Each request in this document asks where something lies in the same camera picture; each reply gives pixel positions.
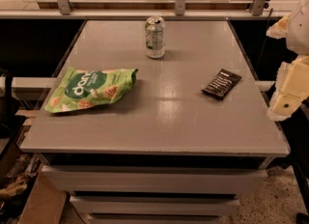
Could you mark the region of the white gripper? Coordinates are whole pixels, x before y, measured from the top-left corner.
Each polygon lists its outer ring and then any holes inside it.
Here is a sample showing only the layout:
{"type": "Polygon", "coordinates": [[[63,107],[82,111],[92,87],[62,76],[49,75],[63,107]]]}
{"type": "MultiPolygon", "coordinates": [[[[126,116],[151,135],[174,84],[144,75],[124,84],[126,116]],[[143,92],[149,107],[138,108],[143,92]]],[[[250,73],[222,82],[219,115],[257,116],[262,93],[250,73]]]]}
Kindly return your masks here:
{"type": "Polygon", "coordinates": [[[267,116],[281,122],[290,118],[309,98],[309,0],[300,0],[291,14],[286,14],[267,29],[273,39],[286,38],[287,47],[298,54],[291,63],[278,69],[275,91],[269,102],[267,116]]]}

